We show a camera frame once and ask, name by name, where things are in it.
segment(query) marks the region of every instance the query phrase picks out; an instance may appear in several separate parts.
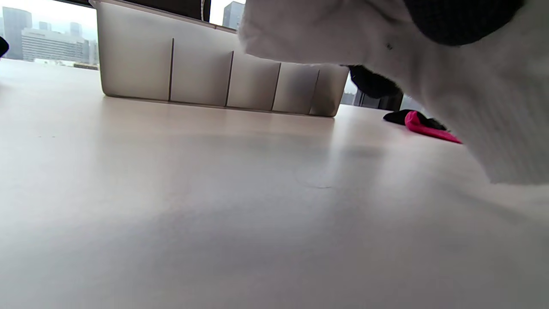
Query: building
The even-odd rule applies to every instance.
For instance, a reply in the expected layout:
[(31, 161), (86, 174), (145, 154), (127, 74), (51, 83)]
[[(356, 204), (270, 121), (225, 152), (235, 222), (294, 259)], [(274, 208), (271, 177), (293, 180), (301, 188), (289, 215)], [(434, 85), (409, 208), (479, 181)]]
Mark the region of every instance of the building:
[(82, 25), (79, 23), (70, 23), (70, 35), (82, 37)]
[(99, 64), (99, 45), (95, 40), (89, 42), (89, 62), (87, 63), (93, 65)]
[(0, 36), (4, 37), (4, 18), (0, 17)]
[(237, 29), (240, 27), (240, 20), (244, 13), (244, 4), (233, 1), (223, 11), (223, 26)]
[(341, 97), (341, 104), (353, 105), (354, 100), (355, 100), (355, 94), (346, 92), (343, 94), (343, 97)]
[(75, 37), (55, 31), (25, 29), (22, 35), (23, 60), (51, 59), (88, 63), (85, 55), (86, 43), (82, 37)]
[(38, 28), (39, 28), (40, 30), (48, 30), (48, 31), (51, 31), (51, 30), (52, 30), (52, 24), (47, 23), (47, 22), (45, 22), (45, 21), (40, 21), (40, 22), (38, 23)]
[(4, 39), (9, 43), (8, 59), (23, 59), (23, 38), (21, 32), (32, 28), (32, 14), (25, 10), (2, 8), (4, 17)]

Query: pink cloth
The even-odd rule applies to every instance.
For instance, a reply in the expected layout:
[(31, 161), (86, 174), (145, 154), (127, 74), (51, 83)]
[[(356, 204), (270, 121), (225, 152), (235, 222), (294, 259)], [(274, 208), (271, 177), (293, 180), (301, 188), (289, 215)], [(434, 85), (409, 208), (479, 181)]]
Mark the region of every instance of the pink cloth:
[(408, 130), (412, 132), (416, 132), (419, 134), (435, 137), (437, 139), (461, 144), (461, 141), (458, 140), (452, 134), (446, 131), (429, 128), (421, 124), (421, 122), (419, 121), (419, 118), (417, 117), (416, 111), (409, 112), (408, 115), (406, 115), (406, 118), (404, 119), (404, 123), (406, 124), (406, 127), (408, 128)]

